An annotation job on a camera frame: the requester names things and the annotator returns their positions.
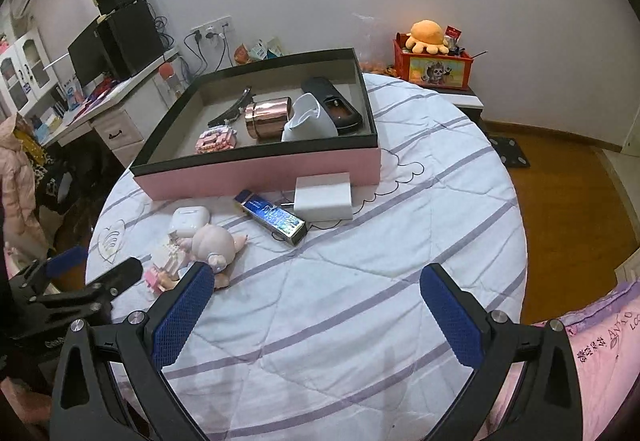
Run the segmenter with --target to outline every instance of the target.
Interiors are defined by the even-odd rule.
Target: bed
[[[211,440],[417,440],[465,383],[418,290],[439,262],[489,310],[518,321],[526,239],[507,170],[484,134],[433,91],[364,75],[382,152],[382,182],[353,189],[353,221],[275,241],[231,198],[152,202],[127,170],[95,227],[87,281],[124,259],[145,267],[175,209],[247,233],[229,288],[216,291],[164,375]],[[267,194],[280,200],[286,194]],[[123,230],[106,261],[97,243]],[[141,281],[113,319],[148,309]],[[124,371],[122,393],[134,402]]]

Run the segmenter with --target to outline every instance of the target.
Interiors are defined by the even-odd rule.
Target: pink bedsheet
[[[582,439],[594,441],[609,424],[640,374],[640,282],[619,285],[603,299],[560,319],[580,381]],[[511,368],[486,427],[491,433],[506,411],[522,364]]]

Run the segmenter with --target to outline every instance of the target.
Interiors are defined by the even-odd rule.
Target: computer monitor
[[[80,85],[84,87],[101,73],[109,71],[100,39],[95,34],[97,18],[89,24],[68,48]]]

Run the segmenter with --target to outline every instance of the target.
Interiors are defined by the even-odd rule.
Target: pink box
[[[363,117],[356,132],[299,142],[257,143],[244,119],[232,123],[232,150],[196,154],[195,143],[208,121],[228,110],[245,87],[256,101],[303,94],[307,78],[328,78]],[[354,186],[380,182],[380,147],[369,97],[352,49],[316,51],[236,66],[197,79],[174,103],[130,167],[134,180],[153,200],[236,196],[293,190],[296,179],[349,172]]]

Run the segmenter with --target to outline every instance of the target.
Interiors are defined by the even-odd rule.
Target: copper cylinder
[[[279,138],[291,114],[291,98],[252,102],[244,110],[244,122],[255,140]]]

